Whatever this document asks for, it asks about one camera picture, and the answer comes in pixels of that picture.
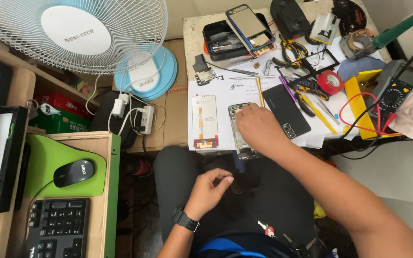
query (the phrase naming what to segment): keyboard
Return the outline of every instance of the keyboard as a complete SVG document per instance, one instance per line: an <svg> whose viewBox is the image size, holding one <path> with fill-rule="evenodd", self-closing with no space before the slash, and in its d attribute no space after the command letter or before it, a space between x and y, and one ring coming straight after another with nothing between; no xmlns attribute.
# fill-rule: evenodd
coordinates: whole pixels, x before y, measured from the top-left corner
<svg viewBox="0 0 413 258"><path fill-rule="evenodd" d="M30 258L85 258L90 199L39 200L29 213Z"/></svg>

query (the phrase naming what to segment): green mouse pad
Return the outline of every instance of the green mouse pad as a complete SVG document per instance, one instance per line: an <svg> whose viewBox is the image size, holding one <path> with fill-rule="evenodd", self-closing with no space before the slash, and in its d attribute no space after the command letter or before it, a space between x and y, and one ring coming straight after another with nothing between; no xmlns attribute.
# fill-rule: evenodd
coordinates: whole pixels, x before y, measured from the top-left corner
<svg viewBox="0 0 413 258"><path fill-rule="evenodd" d="M37 134L27 134L31 147L25 195L34 196L45 184L54 179L57 168L81 159L93 162L95 173L89 179L58 188L52 182L38 197L99 196L105 187L106 160L93 152L75 149Z"/></svg>

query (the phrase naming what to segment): black wristwatch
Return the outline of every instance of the black wristwatch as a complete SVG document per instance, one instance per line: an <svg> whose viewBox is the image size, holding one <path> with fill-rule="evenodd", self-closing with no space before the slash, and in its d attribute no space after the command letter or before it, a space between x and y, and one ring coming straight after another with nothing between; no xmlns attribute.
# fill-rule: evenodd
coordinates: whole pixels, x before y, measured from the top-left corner
<svg viewBox="0 0 413 258"><path fill-rule="evenodd" d="M176 224L187 228L190 231L195 232L200 225L200 222L191 220L183 211L184 205L179 206L175 209L172 215L172 221Z"/></svg>

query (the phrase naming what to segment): fan guard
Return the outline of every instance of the fan guard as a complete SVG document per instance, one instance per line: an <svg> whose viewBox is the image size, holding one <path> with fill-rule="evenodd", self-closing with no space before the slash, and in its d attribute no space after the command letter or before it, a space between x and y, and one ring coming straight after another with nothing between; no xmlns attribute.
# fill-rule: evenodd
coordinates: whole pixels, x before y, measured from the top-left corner
<svg viewBox="0 0 413 258"><path fill-rule="evenodd" d="M80 73L142 66L162 44L167 23L164 0L0 0L3 42Z"/></svg>

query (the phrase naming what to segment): hand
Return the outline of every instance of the hand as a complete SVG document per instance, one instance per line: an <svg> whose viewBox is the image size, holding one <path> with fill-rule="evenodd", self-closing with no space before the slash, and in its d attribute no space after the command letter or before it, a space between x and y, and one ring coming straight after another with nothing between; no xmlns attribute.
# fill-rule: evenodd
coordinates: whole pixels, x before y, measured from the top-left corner
<svg viewBox="0 0 413 258"><path fill-rule="evenodd" d="M271 157L282 144L290 144L273 113L256 103L244 105L235 115L241 137L257 152Z"/></svg>
<svg viewBox="0 0 413 258"><path fill-rule="evenodd" d="M220 180L216 187L215 180ZM221 168L199 175L184 208L186 215L199 221L203 215L215 208L233 181L232 173Z"/></svg>

